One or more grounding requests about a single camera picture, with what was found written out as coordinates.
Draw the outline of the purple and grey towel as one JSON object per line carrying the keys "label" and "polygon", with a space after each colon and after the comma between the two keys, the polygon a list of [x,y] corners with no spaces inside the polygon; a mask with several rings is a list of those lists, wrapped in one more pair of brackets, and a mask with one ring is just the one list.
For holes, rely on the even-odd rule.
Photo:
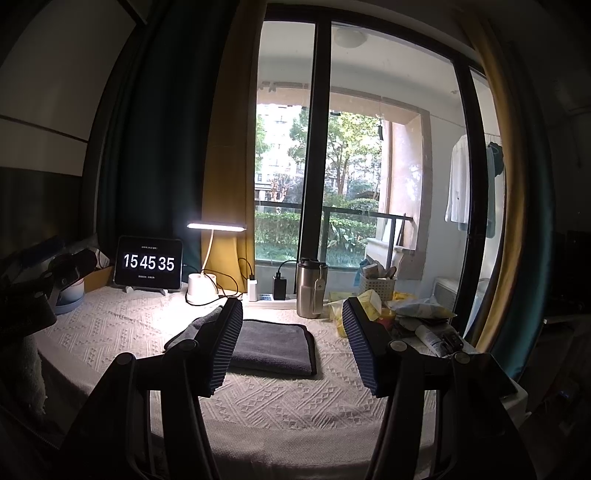
{"label": "purple and grey towel", "polygon": [[317,374],[315,339],[307,327],[300,324],[280,324],[257,319],[228,322],[222,333],[201,335],[205,326],[215,324],[222,313],[221,306],[195,318],[181,332],[170,338],[164,349],[169,350],[183,340],[193,340],[199,347],[212,347],[205,359],[216,371],[228,369],[263,372],[291,377],[311,378]]}

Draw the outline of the white round humidifier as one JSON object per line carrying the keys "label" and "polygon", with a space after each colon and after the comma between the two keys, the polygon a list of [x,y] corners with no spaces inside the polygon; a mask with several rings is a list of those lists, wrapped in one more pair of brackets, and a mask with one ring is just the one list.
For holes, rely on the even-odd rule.
{"label": "white round humidifier", "polygon": [[47,301],[51,311],[59,315],[76,308],[85,291],[82,270],[79,267],[51,269],[47,276]]}

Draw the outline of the cardboard box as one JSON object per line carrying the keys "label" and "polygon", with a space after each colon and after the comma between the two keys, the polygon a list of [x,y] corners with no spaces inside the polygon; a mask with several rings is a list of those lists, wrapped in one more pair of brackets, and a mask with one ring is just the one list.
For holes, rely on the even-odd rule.
{"label": "cardboard box", "polygon": [[84,278],[84,290],[86,293],[108,286],[112,282],[113,267],[96,270]]}

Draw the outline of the tablet showing clock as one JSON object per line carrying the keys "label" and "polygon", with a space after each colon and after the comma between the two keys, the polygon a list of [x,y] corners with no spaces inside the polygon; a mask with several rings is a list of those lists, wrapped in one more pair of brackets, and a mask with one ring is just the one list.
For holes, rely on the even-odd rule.
{"label": "tablet showing clock", "polygon": [[116,249],[113,282],[133,289],[178,291],[182,252],[179,239],[123,237]]}

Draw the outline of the white textured tablecloth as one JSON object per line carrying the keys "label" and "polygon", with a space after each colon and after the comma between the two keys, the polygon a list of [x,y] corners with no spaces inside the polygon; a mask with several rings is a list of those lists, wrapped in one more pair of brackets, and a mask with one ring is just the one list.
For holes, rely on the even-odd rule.
{"label": "white textured tablecloth", "polygon": [[[39,332],[45,411],[68,429],[82,402],[122,352],[160,354],[205,314],[182,293],[103,287]],[[200,402],[224,479],[361,479],[370,464],[386,403],[363,385],[349,342],[328,320],[305,326],[315,339],[318,374],[287,379],[230,372]]]}

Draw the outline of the red cup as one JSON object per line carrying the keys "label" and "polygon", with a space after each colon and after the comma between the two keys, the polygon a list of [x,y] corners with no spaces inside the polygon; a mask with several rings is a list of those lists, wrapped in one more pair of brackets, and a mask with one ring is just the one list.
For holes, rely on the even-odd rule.
{"label": "red cup", "polygon": [[389,309],[384,309],[378,319],[378,322],[383,325],[388,332],[391,332],[394,328],[394,321],[396,321],[396,313]]}

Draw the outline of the yellow tissue pack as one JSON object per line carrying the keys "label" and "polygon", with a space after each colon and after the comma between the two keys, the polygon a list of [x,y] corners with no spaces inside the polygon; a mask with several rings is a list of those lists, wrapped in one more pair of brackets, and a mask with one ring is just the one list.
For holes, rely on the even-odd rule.
{"label": "yellow tissue pack", "polygon": [[[342,293],[338,299],[327,304],[329,320],[335,324],[335,329],[341,338],[346,338],[346,330],[342,323],[342,305],[344,305],[346,298],[349,298],[349,294]],[[382,316],[383,302],[375,290],[366,290],[356,299],[359,300],[370,321],[376,321]]]}

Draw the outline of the white desk lamp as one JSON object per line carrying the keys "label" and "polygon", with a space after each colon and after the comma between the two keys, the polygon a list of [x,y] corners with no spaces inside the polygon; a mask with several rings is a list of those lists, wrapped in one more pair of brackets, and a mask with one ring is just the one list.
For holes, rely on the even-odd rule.
{"label": "white desk lamp", "polygon": [[214,235],[216,232],[242,233],[245,232],[245,226],[238,224],[192,221],[189,222],[186,227],[191,230],[211,232],[204,259],[201,261],[200,270],[197,273],[191,273],[188,275],[186,291],[187,301],[192,303],[206,303],[207,301],[217,300],[219,298],[219,290],[221,287],[218,287],[217,282],[211,277],[211,275],[205,272],[209,258],[211,258]]}

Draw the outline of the white perforated basket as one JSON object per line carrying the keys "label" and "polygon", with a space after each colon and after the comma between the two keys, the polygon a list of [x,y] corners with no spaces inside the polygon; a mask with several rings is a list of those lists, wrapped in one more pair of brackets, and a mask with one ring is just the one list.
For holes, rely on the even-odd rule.
{"label": "white perforated basket", "polygon": [[383,302],[391,301],[394,298],[394,287],[396,287],[396,277],[366,278],[360,276],[360,293],[368,290],[375,291]]}

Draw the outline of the white charger plug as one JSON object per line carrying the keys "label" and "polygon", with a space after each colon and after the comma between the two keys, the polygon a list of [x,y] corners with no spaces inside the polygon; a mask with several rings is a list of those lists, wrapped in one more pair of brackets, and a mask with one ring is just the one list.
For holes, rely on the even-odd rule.
{"label": "white charger plug", "polygon": [[247,300],[249,302],[256,302],[259,297],[257,296],[257,281],[253,274],[249,275],[247,280]]}

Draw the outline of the yellow curtain left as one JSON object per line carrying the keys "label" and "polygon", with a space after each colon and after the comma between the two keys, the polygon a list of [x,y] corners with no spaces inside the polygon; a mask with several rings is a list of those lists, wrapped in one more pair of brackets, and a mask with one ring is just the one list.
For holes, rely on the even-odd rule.
{"label": "yellow curtain left", "polygon": [[245,292],[254,264],[254,163],[259,40],[265,1],[239,1],[230,23],[213,98],[204,167],[201,219],[238,224],[216,232],[207,269],[222,288]]}

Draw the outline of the black power bank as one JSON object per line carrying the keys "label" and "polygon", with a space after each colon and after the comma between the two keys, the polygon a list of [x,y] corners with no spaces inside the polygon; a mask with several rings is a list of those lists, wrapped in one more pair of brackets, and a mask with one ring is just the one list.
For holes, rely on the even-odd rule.
{"label": "black power bank", "polygon": [[287,279],[280,273],[273,278],[273,299],[283,301],[287,299]]}

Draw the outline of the stainless steel tumbler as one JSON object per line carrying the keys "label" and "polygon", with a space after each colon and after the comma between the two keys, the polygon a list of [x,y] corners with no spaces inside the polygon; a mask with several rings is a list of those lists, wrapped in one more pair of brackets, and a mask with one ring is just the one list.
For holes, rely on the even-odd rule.
{"label": "stainless steel tumbler", "polygon": [[325,287],[328,281],[325,262],[301,258],[297,263],[297,315],[315,319],[324,309]]}

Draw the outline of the teal hanging garment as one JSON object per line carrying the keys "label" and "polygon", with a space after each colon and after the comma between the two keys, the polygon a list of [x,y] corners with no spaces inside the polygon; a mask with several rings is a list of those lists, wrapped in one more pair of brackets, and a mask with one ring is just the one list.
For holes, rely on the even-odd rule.
{"label": "teal hanging garment", "polygon": [[504,172],[504,155],[501,145],[495,142],[490,142],[487,146],[487,159],[492,164],[495,177],[501,175]]}

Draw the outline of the black window frame post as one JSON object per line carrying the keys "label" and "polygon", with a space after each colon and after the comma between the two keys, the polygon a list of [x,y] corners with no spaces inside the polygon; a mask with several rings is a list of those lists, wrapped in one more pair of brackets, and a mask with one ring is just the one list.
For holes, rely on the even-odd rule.
{"label": "black window frame post", "polygon": [[305,153],[304,197],[301,205],[301,235],[298,257],[317,259],[325,185],[325,156],[329,133],[331,93],[332,25],[322,19],[315,24]]}

